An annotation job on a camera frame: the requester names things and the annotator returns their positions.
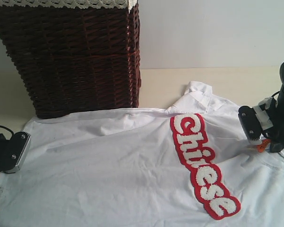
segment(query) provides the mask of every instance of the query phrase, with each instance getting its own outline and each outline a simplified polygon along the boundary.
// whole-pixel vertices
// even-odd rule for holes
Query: white lace trim
[[[89,7],[99,9],[101,7],[111,9],[131,10],[138,0],[0,0],[0,6],[30,6],[30,7],[56,7],[56,8],[80,8],[86,9]]]

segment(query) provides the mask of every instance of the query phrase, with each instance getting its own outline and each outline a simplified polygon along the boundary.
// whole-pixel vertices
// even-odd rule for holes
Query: black cable
[[[13,132],[11,129],[9,129],[9,128],[5,127],[5,126],[2,126],[2,125],[0,125],[0,128],[5,129],[5,130],[9,131],[9,132],[11,133],[11,135],[12,135],[12,136],[14,135],[14,132]]]
[[[280,91],[274,93],[271,97],[275,97],[276,95],[278,95],[280,93]]]

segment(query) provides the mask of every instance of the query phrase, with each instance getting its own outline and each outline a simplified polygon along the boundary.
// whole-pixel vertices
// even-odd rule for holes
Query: black device
[[[8,140],[0,134],[0,172],[7,174],[19,171],[24,163],[27,151],[30,147],[31,136],[26,132],[14,132],[4,126],[0,126],[11,132]]]
[[[239,120],[251,144],[262,143],[261,135],[270,139],[269,151],[276,153],[284,149],[284,63],[280,68],[282,86],[279,92],[250,108],[239,109]]]

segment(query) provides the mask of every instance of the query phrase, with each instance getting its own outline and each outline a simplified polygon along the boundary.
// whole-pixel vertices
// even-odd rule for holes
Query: white wall
[[[284,0],[140,0],[141,68],[278,66]],[[0,44],[0,70],[13,66]]]

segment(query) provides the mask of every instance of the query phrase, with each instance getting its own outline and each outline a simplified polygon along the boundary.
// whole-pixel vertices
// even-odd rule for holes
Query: wicker basket
[[[138,4],[0,7],[0,38],[43,119],[138,107],[139,34]]]

